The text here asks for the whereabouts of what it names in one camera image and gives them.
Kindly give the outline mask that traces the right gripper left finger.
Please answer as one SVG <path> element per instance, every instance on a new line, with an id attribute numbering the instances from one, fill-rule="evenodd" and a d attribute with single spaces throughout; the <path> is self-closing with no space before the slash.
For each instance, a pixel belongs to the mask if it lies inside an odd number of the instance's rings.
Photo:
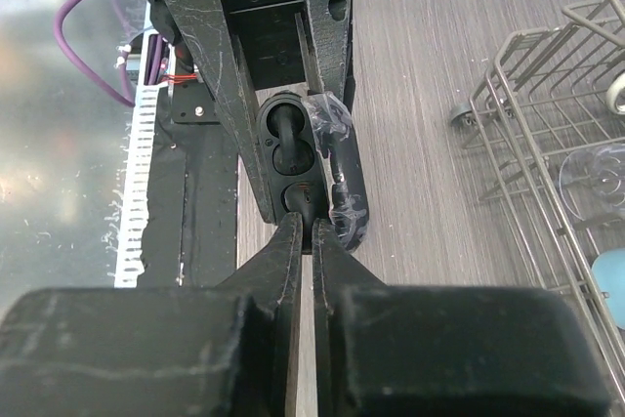
<path id="1" fill-rule="evenodd" d="M 40 289 L 1 324 L 5 416 L 291 416 L 303 223 L 211 288 Z"/>

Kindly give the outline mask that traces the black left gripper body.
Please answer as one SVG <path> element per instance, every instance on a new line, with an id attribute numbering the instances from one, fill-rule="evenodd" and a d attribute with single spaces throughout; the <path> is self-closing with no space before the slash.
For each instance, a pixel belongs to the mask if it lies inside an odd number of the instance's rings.
<path id="1" fill-rule="evenodd" d="M 306 81 L 298 36 L 304 0 L 222 0 L 258 90 Z"/>

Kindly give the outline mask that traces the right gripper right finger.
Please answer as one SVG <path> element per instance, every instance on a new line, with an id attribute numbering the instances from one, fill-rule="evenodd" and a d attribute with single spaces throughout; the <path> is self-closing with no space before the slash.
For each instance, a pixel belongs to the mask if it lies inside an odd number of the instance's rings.
<path id="1" fill-rule="evenodd" d="M 526 287 L 388 285 L 333 226 L 312 229 L 322 416 L 605 416 L 572 309 Z"/>

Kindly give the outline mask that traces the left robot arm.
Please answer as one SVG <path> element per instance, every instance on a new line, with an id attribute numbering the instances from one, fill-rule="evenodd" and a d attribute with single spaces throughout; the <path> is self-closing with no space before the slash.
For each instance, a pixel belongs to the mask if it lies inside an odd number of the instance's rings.
<path id="1" fill-rule="evenodd" d="M 354 94 L 352 0 L 147 0 L 156 30 L 183 46 L 233 137 L 263 219 L 273 222 L 257 131 L 260 90 L 306 83 Z"/>

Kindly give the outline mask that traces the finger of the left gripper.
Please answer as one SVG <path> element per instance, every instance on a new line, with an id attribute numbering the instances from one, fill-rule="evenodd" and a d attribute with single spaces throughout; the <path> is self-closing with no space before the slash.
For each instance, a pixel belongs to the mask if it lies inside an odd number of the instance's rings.
<path id="1" fill-rule="evenodd" d="M 258 101 L 240 43 L 230 35 L 222 0 L 164 0 L 182 33 L 222 125 L 235 140 L 263 220 L 273 221 L 266 164 L 256 126 Z"/>
<path id="2" fill-rule="evenodd" d="M 304 0 L 298 36 L 306 82 L 316 93 L 344 97 L 352 0 Z"/>

